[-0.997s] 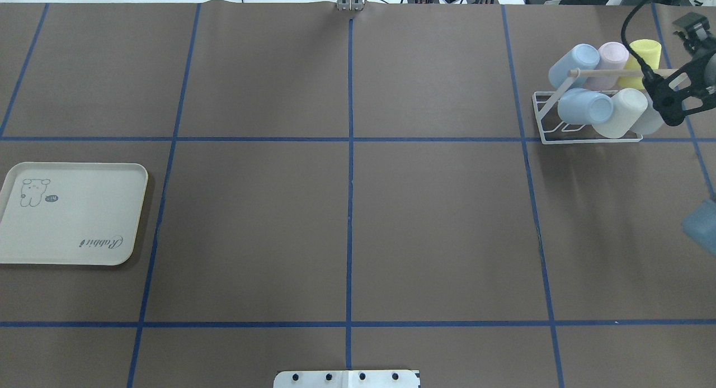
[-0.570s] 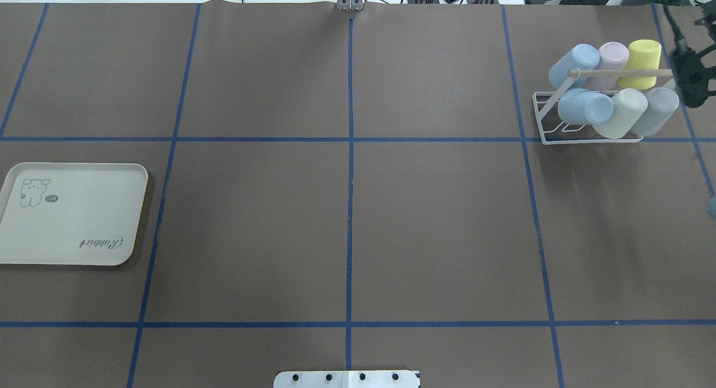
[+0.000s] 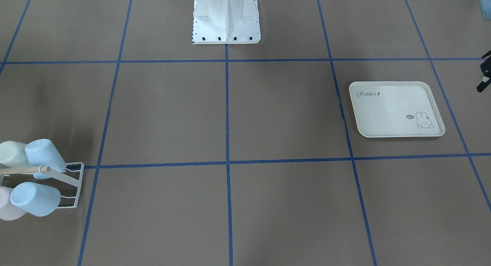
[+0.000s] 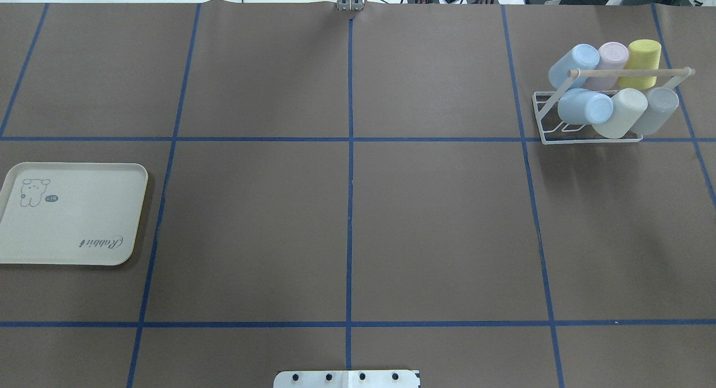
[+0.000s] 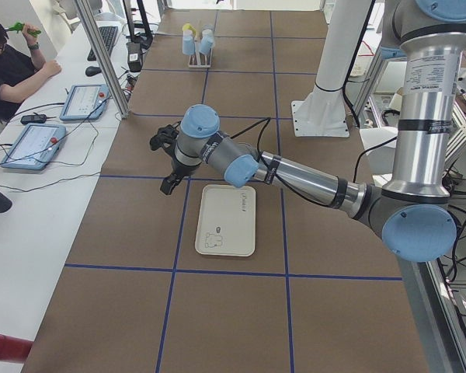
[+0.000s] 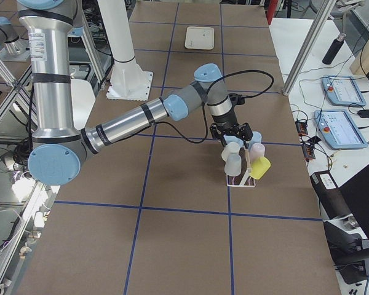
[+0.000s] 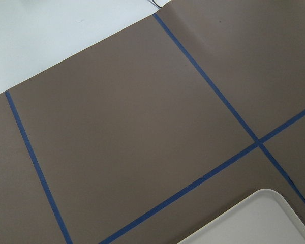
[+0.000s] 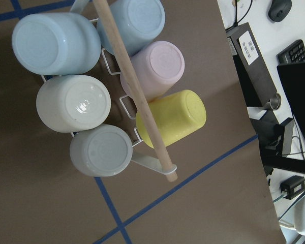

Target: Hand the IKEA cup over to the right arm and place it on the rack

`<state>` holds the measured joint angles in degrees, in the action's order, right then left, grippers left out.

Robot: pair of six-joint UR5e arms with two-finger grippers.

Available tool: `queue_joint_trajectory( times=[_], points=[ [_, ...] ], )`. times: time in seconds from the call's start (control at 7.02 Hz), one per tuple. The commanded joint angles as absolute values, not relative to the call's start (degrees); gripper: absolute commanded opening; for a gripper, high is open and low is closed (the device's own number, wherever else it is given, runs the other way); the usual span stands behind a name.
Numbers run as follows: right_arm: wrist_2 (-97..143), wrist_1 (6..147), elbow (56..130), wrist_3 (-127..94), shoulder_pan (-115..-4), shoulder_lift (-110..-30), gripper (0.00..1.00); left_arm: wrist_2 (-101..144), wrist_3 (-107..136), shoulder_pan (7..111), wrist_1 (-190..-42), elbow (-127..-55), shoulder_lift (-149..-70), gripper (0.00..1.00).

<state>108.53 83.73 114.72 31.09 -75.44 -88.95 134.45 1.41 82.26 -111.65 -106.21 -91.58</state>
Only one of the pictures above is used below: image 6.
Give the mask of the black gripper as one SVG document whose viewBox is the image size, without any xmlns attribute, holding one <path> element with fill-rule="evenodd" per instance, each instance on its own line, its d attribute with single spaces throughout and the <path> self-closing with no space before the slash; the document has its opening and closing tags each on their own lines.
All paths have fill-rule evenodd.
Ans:
<svg viewBox="0 0 369 295">
<path fill-rule="evenodd" d="M 236 116 L 215 116 L 215 123 L 210 126 L 210 133 L 214 140 L 218 140 L 223 147 L 227 145 L 225 135 L 234 135 L 242 141 L 250 141 L 253 132 L 246 122 L 240 124 Z"/>
</svg>

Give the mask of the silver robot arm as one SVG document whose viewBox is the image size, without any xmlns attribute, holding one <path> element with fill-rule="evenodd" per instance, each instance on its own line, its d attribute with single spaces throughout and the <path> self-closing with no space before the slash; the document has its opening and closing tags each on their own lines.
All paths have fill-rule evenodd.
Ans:
<svg viewBox="0 0 369 295">
<path fill-rule="evenodd" d="M 0 59 L 27 62 L 30 58 L 28 41 L 23 40 L 6 17 L 0 17 Z"/>
<path fill-rule="evenodd" d="M 113 58 L 106 97 L 110 104 L 137 106 L 94 127 L 76 128 L 69 70 L 68 36 L 81 17 L 80 1 L 19 1 L 20 23 L 28 31 L 37 128 L 28 157 L 32 177 L 62 186 L 74 180 L 84 162 L 114 143 L 127 140 L 165 118 L 182 120 L 197 109 L 209 112 L 213 125 L 206 131 L 225 143 L 230 137 L 244 145 L 252 139 L 249 124 L 240 124 L 216 64 L 196 69 L 194 80 L 166 97 L 149 99 L 150 71 L 137 63 L 123 1 L 99 1 Z"/>
</svg>

